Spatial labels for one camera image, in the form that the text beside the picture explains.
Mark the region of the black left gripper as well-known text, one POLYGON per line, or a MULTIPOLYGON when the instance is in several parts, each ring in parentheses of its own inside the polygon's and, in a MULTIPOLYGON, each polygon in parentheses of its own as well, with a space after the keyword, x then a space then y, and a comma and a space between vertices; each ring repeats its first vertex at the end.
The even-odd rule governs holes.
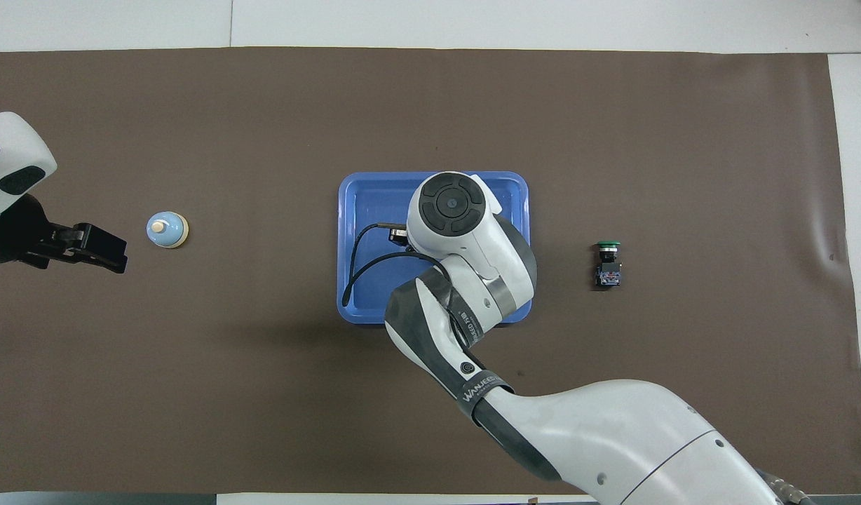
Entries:
POLYGON ((107 271, 126 272, 127 242, 90 223, 74 226, 74 255, 66 255, 67 243, 59 234, 69 227, 49 222, 42 205, 24 195, 0 214, 0 263, 20 261, 47 269, 51 260, 85 262, 107 271))

